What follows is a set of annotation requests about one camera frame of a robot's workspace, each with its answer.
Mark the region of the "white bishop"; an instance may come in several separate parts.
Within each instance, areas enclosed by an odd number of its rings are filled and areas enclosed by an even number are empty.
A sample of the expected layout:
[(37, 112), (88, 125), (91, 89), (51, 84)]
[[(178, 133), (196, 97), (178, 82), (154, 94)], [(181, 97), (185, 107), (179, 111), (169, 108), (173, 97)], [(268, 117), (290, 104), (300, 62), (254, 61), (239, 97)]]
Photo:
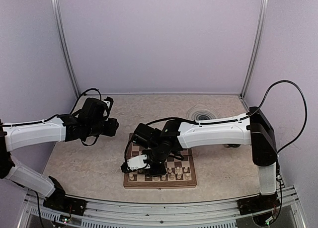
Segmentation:
[(170, 180), (174, 180), (174, 179), (175, 179), (175, 175), (174, 175), (173, 172), (171, 172), (171, 173), (169, 174), (169, 179), (170, 179)]

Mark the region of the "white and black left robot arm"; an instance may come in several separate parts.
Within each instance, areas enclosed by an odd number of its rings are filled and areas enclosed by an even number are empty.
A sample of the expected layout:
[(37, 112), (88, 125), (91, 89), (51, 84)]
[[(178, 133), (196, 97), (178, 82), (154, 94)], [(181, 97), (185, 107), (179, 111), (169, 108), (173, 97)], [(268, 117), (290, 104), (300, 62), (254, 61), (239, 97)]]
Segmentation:
[(87, 98), (76, 112), (58, 114), (52, 118), (20, 124), (0, 125), (0, 177), (42, 194), (58, 210), (70, 205), (69, 198), (57, 181), (44, 176), (15, 159), (11, 152), (26, 146), (50, 142), (79, 140), (87, 146), (86, 140), (100, 136), (113, 137), (119, 127), (115, 118), (110, 118), (113, 99)]

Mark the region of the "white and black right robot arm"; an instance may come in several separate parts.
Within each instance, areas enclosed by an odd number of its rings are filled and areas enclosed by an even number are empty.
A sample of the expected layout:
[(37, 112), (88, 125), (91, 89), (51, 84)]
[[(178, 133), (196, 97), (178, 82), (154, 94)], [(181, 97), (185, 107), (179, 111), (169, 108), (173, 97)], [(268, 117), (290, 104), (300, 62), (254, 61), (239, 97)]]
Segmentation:
[(140, 123), (132, 134), (131, 142), (144, 148), (141, 155), (126, 158), (123, 172), (143, 169), (150, 176), (164, 174), (163, 163), (168, 156), (185, 149), (212, 145), (250, 145), (252, 161), (257, 166), (260, 195), (254, 206), (265, 210), (273, 203), (276, 192), (278, 154), (274, 129), (257, 107), (248, 113), (212, 120), (164, 118), (162, 129), (151, 127), (152, 122)]

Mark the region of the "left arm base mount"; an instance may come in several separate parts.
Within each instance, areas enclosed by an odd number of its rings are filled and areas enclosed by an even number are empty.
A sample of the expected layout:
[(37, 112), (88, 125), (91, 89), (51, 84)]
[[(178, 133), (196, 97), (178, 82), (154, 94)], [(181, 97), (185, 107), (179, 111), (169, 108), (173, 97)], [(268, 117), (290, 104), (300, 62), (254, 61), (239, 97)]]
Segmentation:
[(65, 196), (62, 199), (52, 200), (45, 198), (43, 206), (55, 211), (68, 213), (71, 215), (83, 216), (87, 201), (83, 199)]

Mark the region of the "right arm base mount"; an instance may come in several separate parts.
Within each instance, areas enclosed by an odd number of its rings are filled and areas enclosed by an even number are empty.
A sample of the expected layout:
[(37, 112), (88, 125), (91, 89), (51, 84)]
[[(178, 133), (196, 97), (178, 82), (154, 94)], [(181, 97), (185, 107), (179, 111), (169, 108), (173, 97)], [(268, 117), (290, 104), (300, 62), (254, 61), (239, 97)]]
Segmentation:
[(239, 213), (243, 216), (279, 207), (281, 202), (277, 194), (266, 196), (259, 194), (257, 196), (239, 199), (237, 204)]

